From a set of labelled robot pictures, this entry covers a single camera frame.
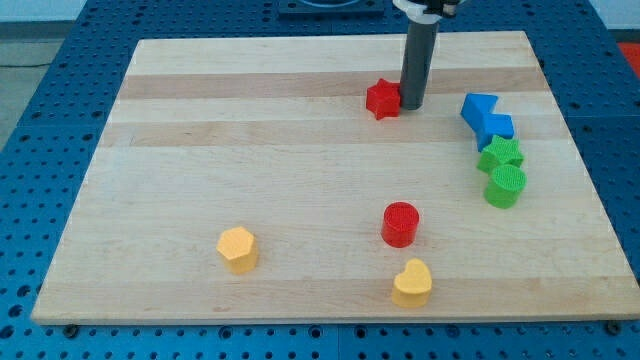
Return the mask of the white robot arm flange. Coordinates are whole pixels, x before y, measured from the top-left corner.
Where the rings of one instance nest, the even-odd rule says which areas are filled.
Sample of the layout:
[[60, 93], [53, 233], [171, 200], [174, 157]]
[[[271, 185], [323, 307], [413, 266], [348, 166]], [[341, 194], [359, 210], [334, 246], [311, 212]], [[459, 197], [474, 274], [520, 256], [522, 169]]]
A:
[[431, 25], [443, 18], [454, 18], [466, 0], [393, 0], [393, 5], [417, 24]]

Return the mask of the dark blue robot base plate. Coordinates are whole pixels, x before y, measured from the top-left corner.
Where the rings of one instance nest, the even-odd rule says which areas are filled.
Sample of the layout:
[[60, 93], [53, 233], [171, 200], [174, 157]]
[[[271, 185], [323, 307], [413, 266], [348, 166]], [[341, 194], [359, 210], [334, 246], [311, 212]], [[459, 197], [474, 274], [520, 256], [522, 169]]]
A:
[[381, 15], [383, 0], [278, 0], [280, 17], [320, 15]]

